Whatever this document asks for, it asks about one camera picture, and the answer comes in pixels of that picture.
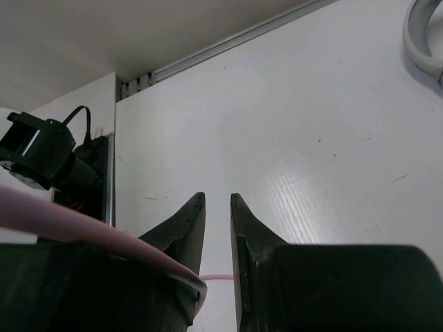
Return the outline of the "pink headphones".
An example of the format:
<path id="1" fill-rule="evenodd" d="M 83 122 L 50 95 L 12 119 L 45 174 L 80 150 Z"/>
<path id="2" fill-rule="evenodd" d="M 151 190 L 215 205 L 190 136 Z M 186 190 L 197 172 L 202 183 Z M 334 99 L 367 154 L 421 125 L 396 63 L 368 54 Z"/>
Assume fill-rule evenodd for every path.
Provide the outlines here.
<path id="1" fill-rule="evenodd" d="M 4 186 L 1 187 L 1 227 L 56 241 L 86 243 L 153 266 L 198 292 L 195 314 L 206 300 L 206 282 L 154 246 L 102 221 Z"/>

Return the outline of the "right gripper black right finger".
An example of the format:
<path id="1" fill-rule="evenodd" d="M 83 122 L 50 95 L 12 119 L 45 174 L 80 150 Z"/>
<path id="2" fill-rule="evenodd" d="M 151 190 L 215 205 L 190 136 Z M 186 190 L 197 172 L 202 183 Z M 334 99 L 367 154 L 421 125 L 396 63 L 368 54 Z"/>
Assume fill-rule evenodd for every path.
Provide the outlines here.
<path id="1" fill-rule="evenodd" d="M 238 193 L 230 196 L 230 238 L 238 331 L 288 331 L 276 248 L 286 244 Z"/>

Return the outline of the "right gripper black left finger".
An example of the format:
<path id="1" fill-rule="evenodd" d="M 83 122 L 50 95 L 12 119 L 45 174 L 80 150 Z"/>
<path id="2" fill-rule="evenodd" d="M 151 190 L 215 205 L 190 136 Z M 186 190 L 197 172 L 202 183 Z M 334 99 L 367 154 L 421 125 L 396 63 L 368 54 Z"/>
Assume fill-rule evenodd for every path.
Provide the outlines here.
<path id="1" fill-rule="evenodd" d="M 194 194 L 174 215 L 152 228 L 139 239 L 148 243 L 196 275 L 200 272 L 206 224 L 206 197 Z M 195 318 L 197 291 L 172 278 L 164 278 L 161 306 L 162 326 L 191 326 Z"/>

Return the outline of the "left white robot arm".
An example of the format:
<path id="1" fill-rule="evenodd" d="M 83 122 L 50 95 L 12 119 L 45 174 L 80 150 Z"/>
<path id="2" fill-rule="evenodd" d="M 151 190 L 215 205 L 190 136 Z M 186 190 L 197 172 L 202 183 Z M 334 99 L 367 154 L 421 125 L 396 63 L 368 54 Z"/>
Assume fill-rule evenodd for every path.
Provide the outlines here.
<path id="1" fill-rule="evenodd" d="M 1 139 L 1 167 L 31 188 L 49 190 L 74 164 L 75 140 L 57 120 L 12 112 L 12 126 Z"/>

